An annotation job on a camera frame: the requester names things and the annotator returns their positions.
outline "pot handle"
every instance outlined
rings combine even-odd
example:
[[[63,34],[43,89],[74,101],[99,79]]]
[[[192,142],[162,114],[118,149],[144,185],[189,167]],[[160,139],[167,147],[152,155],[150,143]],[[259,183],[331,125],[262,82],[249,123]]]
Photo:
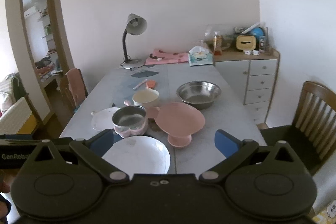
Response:
[[[160,107],[152,106],[149,109],[147,109],[147,117],[149,119],[156,119],[159,115]]]
[[[124,101],[124,104],[127,105],[127,106],[131,106],[132,105],[132,102],[130,100],[125,100]]]

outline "tissue dispenser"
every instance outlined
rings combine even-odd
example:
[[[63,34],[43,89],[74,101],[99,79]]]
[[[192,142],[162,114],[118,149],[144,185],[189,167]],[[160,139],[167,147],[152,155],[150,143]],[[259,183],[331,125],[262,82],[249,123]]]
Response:
[[[239,35],[236,41],[236,48],[239,50],[252,51],[257,46],[257,39],[252,35]]]
[[[211,52],[193,52],[189,53],[189,65],[199,66],[199,65],[212,65],[213,64],[213,54]]]

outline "human hand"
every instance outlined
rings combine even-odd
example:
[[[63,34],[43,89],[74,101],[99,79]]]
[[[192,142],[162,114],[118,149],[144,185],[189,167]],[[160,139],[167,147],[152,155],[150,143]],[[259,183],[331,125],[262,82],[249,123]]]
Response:
[[[9,193],[11,188],[8,184],[6,184],[3,181],[3,178],[4,178],[3,174],[4,174],[4,172],[2,170],[0,170],[0,177],[1,177],[0,182],[2,181],[2,183],[0,184],[0,192],[1,193]],[[8,214],[8,207],[7,207],[7,204],[4,201],[6,201],[5,198],[0,196],[0,224],[3,224],[3,222],[1,220],[4,217],[6,217],[7,214]]]

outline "dining table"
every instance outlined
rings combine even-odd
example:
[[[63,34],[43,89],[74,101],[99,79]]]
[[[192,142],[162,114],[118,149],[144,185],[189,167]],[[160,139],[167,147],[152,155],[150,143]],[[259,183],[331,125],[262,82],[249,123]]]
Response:
[[[192,136],[191,143],[184,148],[175,148],[168,143],[167,133],[148,127],[147,136],[161,141],[170,154],[168,174],[195,174],[199,177],[206,170],[225,160],[225,156],[215,147],[214,136],[222,129],[239,140],[252,139],[265,146],[266,143],[240,102],[235,92],[224,80],[214,65],[189,66],[188,63],[148,65],[127,70],[112,68],[90,92],[77,112],[73,115],[61,134],[73,139],[90,139],[99,131],[91,126],[93,111],[124,107],[124,101],[132,101],[137,90],[133,88],[145,79],[156,81],[155,90],[160,93],[160,105],[181,102],[176,90],[191,81],[206,81],[221,88],[221,96],[207,109],[200,110],[205,117],[205,126]]]

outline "white plate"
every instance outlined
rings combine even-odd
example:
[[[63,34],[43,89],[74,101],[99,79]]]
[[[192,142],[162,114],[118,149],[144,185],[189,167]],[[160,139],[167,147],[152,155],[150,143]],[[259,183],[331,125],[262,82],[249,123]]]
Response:
[[[93,129],[99,131],[105,130],[107,128],[113,129],[114,123],[112,122],[112,116],[119,109],[119,107],[111,107],[97,113],[93,112],[93,118],[91,120],[91,126]]]
[[[170,155],[165,145],[151,137],[134,136],[115,143],[102,157],[127,173],[167,174]]]

